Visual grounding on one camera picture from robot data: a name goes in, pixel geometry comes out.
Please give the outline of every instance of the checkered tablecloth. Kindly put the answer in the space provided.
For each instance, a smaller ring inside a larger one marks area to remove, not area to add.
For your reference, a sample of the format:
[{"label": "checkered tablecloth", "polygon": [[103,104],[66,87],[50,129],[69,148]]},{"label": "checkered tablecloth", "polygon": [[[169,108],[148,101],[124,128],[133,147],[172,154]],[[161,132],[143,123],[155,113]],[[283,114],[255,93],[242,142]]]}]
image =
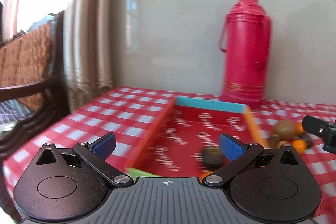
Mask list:
[{"label": "checkered tablecloth", "polygon": [[[115,151],[106,160],[124,170],[134,147],[159,117],[159,113],[173,102],[173,96],[219,100],[218,96],[195,93],[176,93],[161,90],[123,87],[99,97],[87,106],[56,123],[22,146],[4,162],[3,171],[7,189],[12,195],[14,186],[39,148],[52,142],[58,148],[72,147],[80,141],[93,142],[113,131],[117,138]],[[273,125],[283,119],[301,121],[312,115],[328,122],[336,119],[336,106],[325,104],[295,104],[267,101],[260,111],[254,112],[261,134],[267,137]],[[322,189],[322,201],[316,212],[319,224],[336,223],[336,155],[326,153],[321,139],[302,155]]]}]

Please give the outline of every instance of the thermos strap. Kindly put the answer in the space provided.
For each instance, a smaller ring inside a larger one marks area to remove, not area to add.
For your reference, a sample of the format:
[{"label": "thermos strap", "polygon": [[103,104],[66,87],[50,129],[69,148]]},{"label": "thermos strap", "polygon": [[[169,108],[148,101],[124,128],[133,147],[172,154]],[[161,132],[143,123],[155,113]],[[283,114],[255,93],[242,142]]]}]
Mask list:
[{"label": "thermos strap", "polygon": [[226,49],[223,47],[223,40],[226,36],[226,30],[227,29],[227,16],[225,17],[225,22],[224,22],[224,25],[223,25],[223,28],[222,28],[222,31],[221,31],[221,34],[220,34],[220,39],[218,41],[218,47],[219,49],[222,51],[222,52],[225,52],[226,53]]}]

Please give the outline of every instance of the chair armrest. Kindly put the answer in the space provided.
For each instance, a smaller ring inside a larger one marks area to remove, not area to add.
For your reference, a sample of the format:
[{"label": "chair armrest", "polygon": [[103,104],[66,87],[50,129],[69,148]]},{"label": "chair armrest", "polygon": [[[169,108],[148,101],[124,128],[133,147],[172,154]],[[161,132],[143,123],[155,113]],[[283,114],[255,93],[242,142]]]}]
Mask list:
[{"label": "chair armrest", "polygon": [[50,76],[42,81],[37,81],[30,84],[0,88],[0,102],[9,99],[26,97],[38,92],[42,92],[57,83],[57,81],[59,81],[57,76]]}]

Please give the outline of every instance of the table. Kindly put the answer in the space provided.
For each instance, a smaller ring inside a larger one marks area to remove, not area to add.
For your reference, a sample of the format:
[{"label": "table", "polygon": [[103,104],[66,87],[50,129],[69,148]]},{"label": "table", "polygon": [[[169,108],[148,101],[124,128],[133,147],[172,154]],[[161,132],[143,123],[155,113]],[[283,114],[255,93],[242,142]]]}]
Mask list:
[{"label": "table", "polygon": [[[123,170],[137,143],[146,134],[151,123],[174,96],[187,96],[219,100],[218,96],[181,93],[162,90],[121,87],[112,90],[72,113],[22,146],[3,165],[7,190],[10,195],[25,168],[39,148],[52,142],[57,148],[68,148],[82,141],[93,142],[113,131],[117,138],[115,151],[106,160]],[[261,127],[261,135],[267,137],[277,121],[289,119],[301,121],[312,115],[328,122],[336,119],[336,106],[326,104],[287,103],[265,101],[261,110],[254,112],[255,121]],[[322,200],[315,214],[319,224],[336,223],[336,155],[323,150],[323,142],[315,137],[314,146],[302,155],[322,190]]]}]

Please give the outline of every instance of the open box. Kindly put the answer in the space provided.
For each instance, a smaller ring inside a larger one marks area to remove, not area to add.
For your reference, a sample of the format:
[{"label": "open box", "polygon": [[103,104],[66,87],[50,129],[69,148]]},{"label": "open box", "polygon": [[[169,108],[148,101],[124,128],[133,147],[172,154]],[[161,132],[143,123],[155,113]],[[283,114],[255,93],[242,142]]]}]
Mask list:
[{"label": "open box", "polygon": [[247,105],[176,97],[138,145],[126,170],[133,179],[198,177],[207,171],[201,163],[204,146],[218,145],[219,136],[228,133],[244,143],[267,147],[259,130]]}]

